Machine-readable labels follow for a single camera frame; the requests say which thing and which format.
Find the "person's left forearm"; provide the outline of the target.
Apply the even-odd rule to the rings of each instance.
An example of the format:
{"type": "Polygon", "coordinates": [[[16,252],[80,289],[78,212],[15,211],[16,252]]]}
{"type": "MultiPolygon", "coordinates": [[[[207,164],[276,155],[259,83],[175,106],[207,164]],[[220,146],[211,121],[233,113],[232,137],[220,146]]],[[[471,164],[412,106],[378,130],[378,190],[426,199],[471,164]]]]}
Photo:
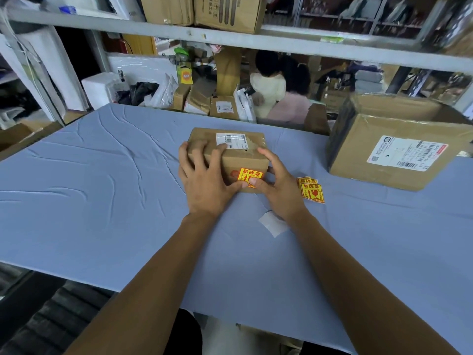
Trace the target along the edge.
{"type": "Polygon", "coordinates": [[[94,317],[64,355],[162,355],[218,216],[186,215],[177,231],[94,317]]]}

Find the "grey metal shelf frame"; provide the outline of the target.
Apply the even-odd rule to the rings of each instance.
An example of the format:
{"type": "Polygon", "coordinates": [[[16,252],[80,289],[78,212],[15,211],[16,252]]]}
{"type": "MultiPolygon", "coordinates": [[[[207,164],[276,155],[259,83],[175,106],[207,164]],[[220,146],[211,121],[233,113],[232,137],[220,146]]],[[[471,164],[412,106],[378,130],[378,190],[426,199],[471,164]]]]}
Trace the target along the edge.
{"type": "Polygon", "coordinates": [[[330,58],[372,61],[433,71],[462,72],[473,76],[473,58],[462,58],[422,47],[415,40],[357,35],[334,31],[264,25],[255,35],[197,27],[159,25],[103,17],[68,15],[7,6],[8,21],[156,36],[241,48],[330,58]]]}

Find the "large open cardboard box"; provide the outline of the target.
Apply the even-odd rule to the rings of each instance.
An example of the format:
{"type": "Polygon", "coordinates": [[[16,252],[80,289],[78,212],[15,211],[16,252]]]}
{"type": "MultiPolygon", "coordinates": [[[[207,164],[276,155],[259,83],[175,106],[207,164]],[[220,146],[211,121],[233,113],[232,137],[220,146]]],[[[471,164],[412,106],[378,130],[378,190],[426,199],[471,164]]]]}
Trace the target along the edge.
{"type": "Polygon", "coordinates": [[[326,144],[330,174],[423,190],[473,141],[473,123],[428,98],[351,94],[326,144]]]}

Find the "black plastic bag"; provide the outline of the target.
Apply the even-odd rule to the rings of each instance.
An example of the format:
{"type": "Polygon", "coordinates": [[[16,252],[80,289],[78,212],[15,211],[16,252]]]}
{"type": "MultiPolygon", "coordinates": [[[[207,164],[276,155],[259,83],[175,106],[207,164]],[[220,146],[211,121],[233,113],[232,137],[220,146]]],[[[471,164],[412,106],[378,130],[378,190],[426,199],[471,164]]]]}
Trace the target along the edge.
{"type": "Polygon", "coordinates": [[[159,87],[158,83],[154,82],[138,82],[131,85],[129,90],[118,91],[117,103],[129,106],[139,106],[146,96],[151,97],[155,94],[159,87]]]}

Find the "white plastic bag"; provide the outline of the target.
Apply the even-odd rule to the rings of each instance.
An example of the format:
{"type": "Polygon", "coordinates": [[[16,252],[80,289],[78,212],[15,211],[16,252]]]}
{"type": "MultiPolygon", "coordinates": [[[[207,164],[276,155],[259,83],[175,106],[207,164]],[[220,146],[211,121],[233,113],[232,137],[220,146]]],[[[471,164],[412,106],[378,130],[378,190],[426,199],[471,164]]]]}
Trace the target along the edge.
{"type": "Polygon", "coordinates": [[[144,98],[144,107],[169,109],[174,103],[174,94],[178,89],[178,83],[175,78],[165,74],[164,82],[161,83],[153,96],[147,95],[144,98]]]}

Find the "small taped cardboard box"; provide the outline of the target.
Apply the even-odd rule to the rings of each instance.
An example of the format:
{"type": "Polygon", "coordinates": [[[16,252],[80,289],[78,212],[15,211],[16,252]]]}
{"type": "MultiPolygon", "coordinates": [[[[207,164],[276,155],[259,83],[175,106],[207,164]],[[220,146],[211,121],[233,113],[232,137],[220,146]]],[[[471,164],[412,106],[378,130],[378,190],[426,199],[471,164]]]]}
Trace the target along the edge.
{"type": "Polygon", "coordinates": [[[188,158],[193,164],[193,149],[201,140],[209,140],[213,150],[220,144],[227,148],[221,157],[222,179],[226,185],[237,181],[240,168],[264,171],[269,167],[269,160],[260,154],[258,148],[266,148],[264,134],[261,132],[194,128],[188,138],[188,158]]]}

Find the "flat cardboard box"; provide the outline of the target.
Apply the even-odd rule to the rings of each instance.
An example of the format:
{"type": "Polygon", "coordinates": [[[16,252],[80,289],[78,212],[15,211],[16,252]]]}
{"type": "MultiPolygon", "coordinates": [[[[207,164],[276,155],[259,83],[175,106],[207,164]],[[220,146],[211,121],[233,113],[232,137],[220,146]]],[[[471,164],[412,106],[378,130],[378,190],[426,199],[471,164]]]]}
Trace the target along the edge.
{"type": "Polygon", "coordinates": [[[57,121],[24,120],[7,130],[0,130],[0,161],[62,128],[63,126],[57,121]]]}

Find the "white sticker backing paper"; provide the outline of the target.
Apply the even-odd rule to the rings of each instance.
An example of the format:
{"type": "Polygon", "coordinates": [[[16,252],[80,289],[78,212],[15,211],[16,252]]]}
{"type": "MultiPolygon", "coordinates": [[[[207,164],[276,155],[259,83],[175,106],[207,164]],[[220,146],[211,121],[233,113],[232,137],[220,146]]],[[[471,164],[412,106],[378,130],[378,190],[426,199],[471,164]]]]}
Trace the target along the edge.
{"type": "Polygon", "coordinates": [[[281,217],[279,217],[273,210],[266,212],[259,222],[269,231],[269,233],[277,238],[279,235],[286,233],[290,227],[281,217]]]}

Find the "person's right hand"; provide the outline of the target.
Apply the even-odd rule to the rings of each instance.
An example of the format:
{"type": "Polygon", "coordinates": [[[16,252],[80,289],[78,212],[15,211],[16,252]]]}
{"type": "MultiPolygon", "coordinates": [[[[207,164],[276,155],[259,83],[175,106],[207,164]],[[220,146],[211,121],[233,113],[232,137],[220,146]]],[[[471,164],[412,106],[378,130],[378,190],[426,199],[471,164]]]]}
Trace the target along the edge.
{"type": "Polygon", "coordinates": [[[296,179],[290,174],[280,158],[268,149],[258,148],[272,165],[275,182],[270,185],[268,194],[264,194],[275,213],[292,225],[302,222],[304,218],[311,218],[309,210],[304,204],[296,184],[296,179]]]}

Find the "small brown parcel box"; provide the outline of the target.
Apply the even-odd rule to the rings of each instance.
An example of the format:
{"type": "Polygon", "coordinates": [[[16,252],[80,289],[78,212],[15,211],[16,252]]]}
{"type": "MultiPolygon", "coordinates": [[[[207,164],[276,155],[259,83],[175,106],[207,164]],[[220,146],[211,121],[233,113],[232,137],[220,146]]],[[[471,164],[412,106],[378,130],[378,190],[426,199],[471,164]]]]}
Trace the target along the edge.
{"type": "Polygon", "coordinates": [[[186,103],[187,96],[191,91],[191,84],[179,84],[174,92],[172,110],[182,112],[186,103]]]}

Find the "white appliance panel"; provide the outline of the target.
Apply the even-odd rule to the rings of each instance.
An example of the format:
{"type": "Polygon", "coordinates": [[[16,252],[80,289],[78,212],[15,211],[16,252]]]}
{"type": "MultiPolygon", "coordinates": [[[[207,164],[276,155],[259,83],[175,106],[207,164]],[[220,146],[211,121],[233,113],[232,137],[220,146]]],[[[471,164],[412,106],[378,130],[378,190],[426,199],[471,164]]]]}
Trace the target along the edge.
{"type": "Polygon", "coordinates": [[[28,64],[23,64],[18,59],[1,31],[0,55],[19,77],[36,104],[51,121],[54,121],[54,116],[48,105],[61,117],[67,111],[88,110],[86,94],[56,28],[39,24],[26,26],[30,26],[31,32],[15,33],[20,40],[18,47],[26,49],[28,64]]]}

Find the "person's right forearm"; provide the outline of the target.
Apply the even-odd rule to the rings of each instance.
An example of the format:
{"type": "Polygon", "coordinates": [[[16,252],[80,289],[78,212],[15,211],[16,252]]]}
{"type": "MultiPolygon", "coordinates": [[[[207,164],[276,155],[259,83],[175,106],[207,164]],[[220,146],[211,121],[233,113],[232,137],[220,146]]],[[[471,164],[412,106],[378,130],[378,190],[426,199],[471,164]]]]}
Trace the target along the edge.
{"type": "Polygon", "coordinates": [[[461,355],[351,256],[307,209],[283,214],[358,355],[461,355]]]}

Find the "dark brown cardboard box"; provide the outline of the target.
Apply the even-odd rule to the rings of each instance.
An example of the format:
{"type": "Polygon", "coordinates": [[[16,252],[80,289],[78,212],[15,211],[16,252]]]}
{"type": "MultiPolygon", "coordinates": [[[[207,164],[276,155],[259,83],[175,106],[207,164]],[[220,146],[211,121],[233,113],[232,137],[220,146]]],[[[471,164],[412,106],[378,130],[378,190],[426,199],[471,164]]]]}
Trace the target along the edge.
{"type": "Polygon", "coordinates": [[[327,110],[324,104],[313,103],[304,120],[303,130],[319,135],[329,136],[330,127],[328,124],[327,110]]]}

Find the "grey parcel bags stack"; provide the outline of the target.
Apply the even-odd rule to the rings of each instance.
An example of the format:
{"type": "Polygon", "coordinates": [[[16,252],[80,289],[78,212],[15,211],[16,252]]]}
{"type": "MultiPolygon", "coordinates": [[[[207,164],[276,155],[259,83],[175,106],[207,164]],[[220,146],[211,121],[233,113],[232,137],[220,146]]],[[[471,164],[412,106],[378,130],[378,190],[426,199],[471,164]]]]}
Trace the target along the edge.
{"type": "Polygon", "coordinates": [[[354,76],[354,92],[359,94],[384,93],[387,89],[385,72],[379,63],[354,61],[350,65],[354,76]]]}

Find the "white mailer bags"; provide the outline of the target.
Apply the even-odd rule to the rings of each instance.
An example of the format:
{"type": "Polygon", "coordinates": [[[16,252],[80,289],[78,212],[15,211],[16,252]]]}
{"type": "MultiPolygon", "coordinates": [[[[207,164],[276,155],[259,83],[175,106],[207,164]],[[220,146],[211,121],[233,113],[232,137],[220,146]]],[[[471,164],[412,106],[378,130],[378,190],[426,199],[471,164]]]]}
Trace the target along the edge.
{"type": "Polygon", "coordinates": [[[246,89],[241,88],[240,85],[237,84],[233,92],[233,97],[239,120],[256,124],[257,117],[253,109],[254,104],[251,96],[247,94],[246,89]]]}

